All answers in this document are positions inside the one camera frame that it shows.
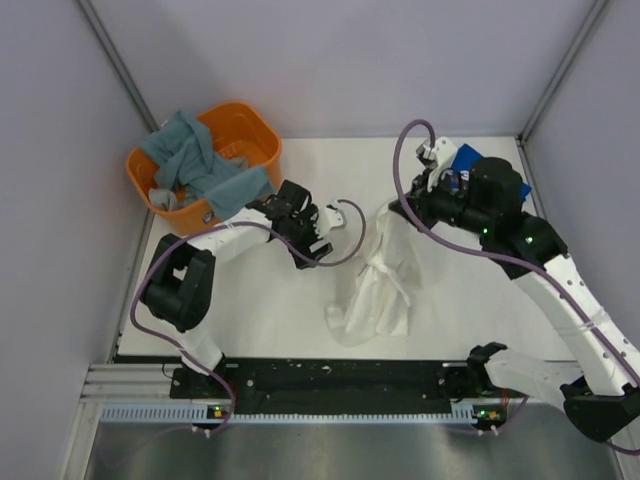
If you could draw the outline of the white t shirt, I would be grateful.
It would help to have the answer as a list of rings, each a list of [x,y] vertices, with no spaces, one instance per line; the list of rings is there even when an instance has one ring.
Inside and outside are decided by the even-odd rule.
[[[358,254],[336,273],[336,295],[325,307],[325,321],[339,344],[351,347],[377,337],[408,335],[421,271],[404,218],[382,206]]]

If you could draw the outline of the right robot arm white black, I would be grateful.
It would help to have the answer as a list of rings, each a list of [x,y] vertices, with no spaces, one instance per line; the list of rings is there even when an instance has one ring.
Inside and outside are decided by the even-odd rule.
[[[639,417],[639,351],[585,285],[550,223],[523,209],[523,180],[502,158],[476,160],[466,178],[434,160],[404,190],[392,167],[391,210],[440,245],[496,263],[543,312],[573,356],[540,360],[499,342],[473,347],[466,389],[502,389],[551,405],[588,439],[610,444]]]

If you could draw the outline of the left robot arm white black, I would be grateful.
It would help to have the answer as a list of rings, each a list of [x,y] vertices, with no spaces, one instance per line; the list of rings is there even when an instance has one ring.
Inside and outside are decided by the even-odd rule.
[[[329,232],[346,225],[338,206],[319,207],[300,185],[286,180],[278,193],[248,203],[205,233],[197,246],[186,242],[159,265],[142,290],[141,302],[151,314],[174,327],[186,351],[183,363],[194,372],[192,384],[205,396],[226,387],[227,374],[217,366],[223,353],[204,327],[213,292],[215,267],[280,234],[291,245],[294,265],[312,268],[333,251]]]

